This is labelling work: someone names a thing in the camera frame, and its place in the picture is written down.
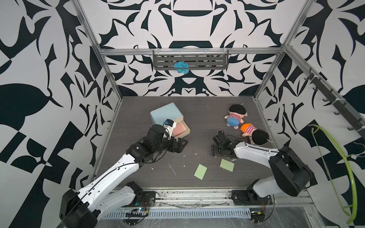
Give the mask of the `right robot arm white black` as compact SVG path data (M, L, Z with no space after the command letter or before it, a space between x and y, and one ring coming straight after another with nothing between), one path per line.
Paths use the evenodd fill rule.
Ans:
M214 156L250 160L271 169L271 177L254 181L244 191L249 203L278 193L296 197L314 178L313 171L289 147L265 148L240 140L231 141L224 131L219 131L213 141Z

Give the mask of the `green sticky note pad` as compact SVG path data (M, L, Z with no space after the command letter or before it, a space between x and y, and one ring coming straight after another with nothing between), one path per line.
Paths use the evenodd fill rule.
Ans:
M203 180L206 172L207 172L207 167L199 164L197 166L197 169L196 169L195 173L194 173L194 177L196 177L200 180Z
M233 170L234 170L234 166L235 166L235 164L231 161L228 161L228 160L225 160L225 159L221 160L220 168L222 168L226 171L229 171L229 172L232 173Z

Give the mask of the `light blue drawer cabinet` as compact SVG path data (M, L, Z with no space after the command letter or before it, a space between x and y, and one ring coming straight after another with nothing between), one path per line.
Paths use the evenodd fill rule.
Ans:
M167 119L171 119L176 123L183 121L183 114L180 112L175 103L169 103L151 111L150 116L152 123L159 125L163 125Z

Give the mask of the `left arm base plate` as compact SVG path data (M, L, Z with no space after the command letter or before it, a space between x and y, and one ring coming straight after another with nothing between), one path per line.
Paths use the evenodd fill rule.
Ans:
M156 203L156 192L155 191L143 191L135 196L134 200L123 207L142 207L142 206L155 206Z

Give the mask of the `pink sticky note pad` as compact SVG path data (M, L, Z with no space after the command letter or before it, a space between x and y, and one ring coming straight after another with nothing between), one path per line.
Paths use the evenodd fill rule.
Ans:
M186 132L186 128L182 123L178 123L176 128L173 130L173 136L177 137Z

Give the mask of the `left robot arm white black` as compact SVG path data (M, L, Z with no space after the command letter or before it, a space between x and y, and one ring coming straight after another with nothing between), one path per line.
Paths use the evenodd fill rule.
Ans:
M142 188L131 181L112 192L144 164L155 162L156 153L181 153L188 141L174 138L171 126L154 124L145 137L133 143L106 172L78 191L67 191L61 201L61 228L94 228L105 215L124 206L136 206L143 198Z

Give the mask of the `cream drawer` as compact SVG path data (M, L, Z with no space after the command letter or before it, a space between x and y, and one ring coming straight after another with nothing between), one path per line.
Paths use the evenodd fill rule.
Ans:
M179 122L175 121L175 123L176 123L176 127L172 131L172 136L174 138L176 138L176 139L184 138L190 134L191 130L184 120L179 121Z

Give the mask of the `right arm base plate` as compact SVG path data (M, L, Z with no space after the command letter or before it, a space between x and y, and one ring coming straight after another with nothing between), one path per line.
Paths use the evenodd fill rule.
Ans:
M266 206L272 204L271 196L260 198L253 190L232 190L231 199L236 206Z

